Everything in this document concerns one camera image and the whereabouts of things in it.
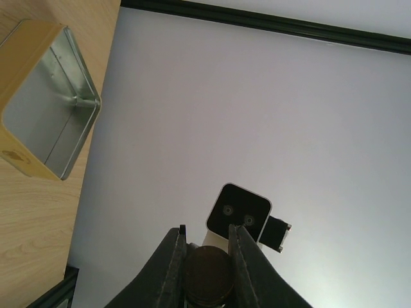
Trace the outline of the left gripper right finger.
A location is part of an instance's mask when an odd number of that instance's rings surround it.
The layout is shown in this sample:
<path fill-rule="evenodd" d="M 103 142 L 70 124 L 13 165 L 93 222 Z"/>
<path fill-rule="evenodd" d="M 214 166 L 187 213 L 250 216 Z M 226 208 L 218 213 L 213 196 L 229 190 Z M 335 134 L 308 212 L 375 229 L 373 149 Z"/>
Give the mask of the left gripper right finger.
<path fill-rule="evenodd" d="M 234 307 L 310 307 L 274 269 L 244 226 L 229 226 Z"/>

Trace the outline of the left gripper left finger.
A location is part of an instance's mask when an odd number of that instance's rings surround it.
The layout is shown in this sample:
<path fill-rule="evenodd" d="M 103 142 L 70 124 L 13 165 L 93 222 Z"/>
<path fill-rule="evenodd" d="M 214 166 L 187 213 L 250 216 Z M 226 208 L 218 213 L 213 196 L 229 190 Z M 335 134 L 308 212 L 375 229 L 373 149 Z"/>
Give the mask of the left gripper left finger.
<path fill-rule="evenodd" d="M 137 276 L 107 307 L 185 307 L 186 226 L 171 228 Z"/>

